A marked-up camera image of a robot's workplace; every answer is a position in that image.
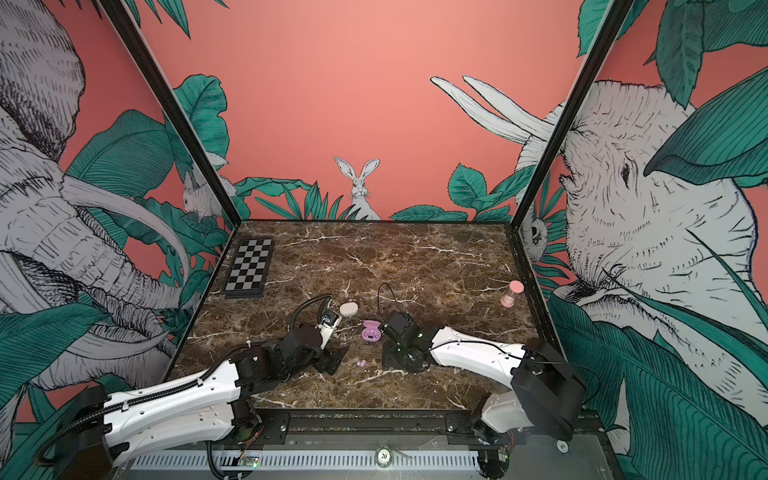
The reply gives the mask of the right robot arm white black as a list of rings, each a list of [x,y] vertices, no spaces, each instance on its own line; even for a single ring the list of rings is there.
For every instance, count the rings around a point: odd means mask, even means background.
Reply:
[[[386,339],[383,363],[418,373],[453,367],[506,387],[483,400],[470,417],[472,435],[498,445],[504,435],[535,428],[556,440],[572,439],[585,400],[586,381],[548,342],[531,338],[507,344],[472,337],[448,326],[418,325],[401,312],[378,327]]]

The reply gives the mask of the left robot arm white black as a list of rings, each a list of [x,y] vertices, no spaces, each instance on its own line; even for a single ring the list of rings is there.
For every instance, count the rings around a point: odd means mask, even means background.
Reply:
[[[34,462],[57,479],[103,479],[146,453],[216,442],[237,433],[249,446],[265,430],[250,398],[313,367],[332,375],[347,350],[327,344],[354,302],[331,307],[329,294],[300,304],[278,339],[247,342],[221,355],[203,372],[138,390],[82,393],[66,409],[64,425],[38,447]]]

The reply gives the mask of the pink earbud charging case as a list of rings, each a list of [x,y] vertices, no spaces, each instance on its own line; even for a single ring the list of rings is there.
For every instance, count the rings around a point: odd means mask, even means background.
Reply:
[[[378,321],[373,321],[373,320],[364,320],[362,324],[363,324],[363,331],[361,332],[362,339],[368,343],[377,343],[382,336],[382,332],[380,330],[380,323]]]

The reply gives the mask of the white earbud charging case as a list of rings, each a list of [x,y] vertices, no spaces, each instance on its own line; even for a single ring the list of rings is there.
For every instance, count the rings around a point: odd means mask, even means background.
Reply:
[[[356,302],[346,302],[339,306],[339,314],[343,318],[354,317],[359,311],[359,306]]]

